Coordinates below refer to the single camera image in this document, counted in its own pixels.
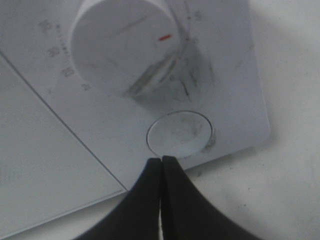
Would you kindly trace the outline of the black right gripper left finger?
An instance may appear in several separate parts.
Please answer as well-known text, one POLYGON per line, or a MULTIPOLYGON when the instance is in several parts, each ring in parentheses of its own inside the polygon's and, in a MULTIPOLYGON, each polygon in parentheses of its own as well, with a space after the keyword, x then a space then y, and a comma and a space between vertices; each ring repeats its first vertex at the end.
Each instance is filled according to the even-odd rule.
POLYGON ((161 160, 150 158, 124 199, 77 240, 158 240, 161 160))

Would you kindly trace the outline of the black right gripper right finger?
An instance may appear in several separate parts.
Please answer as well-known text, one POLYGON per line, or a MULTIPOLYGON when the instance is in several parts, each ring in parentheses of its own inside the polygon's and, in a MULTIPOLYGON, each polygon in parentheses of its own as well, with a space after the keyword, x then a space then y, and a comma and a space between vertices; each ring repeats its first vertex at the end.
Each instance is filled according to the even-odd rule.
POLYGON ((252 240, 254 235, 217 210, 178 160, 162 158, 161 224, 165 240, 252 240))

